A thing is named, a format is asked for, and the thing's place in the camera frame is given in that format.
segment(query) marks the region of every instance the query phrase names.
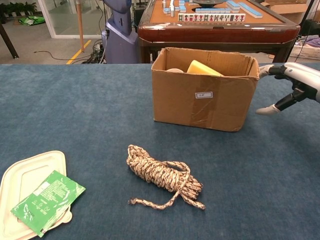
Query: white label on box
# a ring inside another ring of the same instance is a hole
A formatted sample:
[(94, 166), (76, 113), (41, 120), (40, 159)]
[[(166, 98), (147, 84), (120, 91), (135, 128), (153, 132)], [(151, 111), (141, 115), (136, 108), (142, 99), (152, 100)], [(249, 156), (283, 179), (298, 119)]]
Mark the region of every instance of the white label on box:
[(212, 99), (213, 97), (214, 97), (214, 93), (212, 91), (196, 92), (195, 93), (196, 99)]

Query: coiled rope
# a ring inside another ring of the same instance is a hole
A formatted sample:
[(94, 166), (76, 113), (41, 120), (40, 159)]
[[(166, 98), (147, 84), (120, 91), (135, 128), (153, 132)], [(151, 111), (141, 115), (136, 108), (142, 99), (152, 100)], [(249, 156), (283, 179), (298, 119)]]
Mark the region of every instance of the coiled rope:
[(204, 210), (206, 208), (201, 202), (196, 201), (203, 185), (197, 181), (191, 174), (190, 168), (180, 161), (157, 161), (139, 146), (129, 145), (128, 158), (126, 163), (131, 170), (147, 183), (154, 183), (159, 188), (165, 188), (169, 192), (175, 192), (173, 197), (166, 204), (155, 204), (139, 198), (132, 198), (129, 204), (143, 204), (153, 209), (164, 210), (172, 206), (178, 195), (183, 200), (197, 208)]

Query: wooden pole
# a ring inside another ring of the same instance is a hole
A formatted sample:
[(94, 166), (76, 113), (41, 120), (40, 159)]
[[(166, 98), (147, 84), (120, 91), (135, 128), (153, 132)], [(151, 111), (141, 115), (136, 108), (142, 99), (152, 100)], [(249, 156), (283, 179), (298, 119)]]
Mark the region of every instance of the wooden pole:
[(82, 15), (81, 15), (81, 3), (80, 0), (76, 0), (76, 14), (78, 15), (78, 28), (81, 43), (81, 52), (85, 51), (84, 47), (84, 32), (82, 29)]

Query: blue machine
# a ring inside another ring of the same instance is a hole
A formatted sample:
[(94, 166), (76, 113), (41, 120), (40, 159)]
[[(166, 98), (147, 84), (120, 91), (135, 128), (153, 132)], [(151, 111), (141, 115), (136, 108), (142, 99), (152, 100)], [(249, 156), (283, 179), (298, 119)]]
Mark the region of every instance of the blue machine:
[(131, 0), (103, 0), (112, 16), (102, 32), (102, 45), (107, 64), (138, 64), (138, 34), (132, 31)]

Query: white basket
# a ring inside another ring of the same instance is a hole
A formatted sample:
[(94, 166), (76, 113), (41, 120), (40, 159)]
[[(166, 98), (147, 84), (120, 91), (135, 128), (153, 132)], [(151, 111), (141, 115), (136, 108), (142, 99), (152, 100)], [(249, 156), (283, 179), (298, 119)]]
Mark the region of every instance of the white basket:
[(304, 46), (301, 51), (302, 46), (294, 46), (290, 56), (298, 57), (303, 59), (315, 59), (320, 60), (320, 47), (310, 47)]

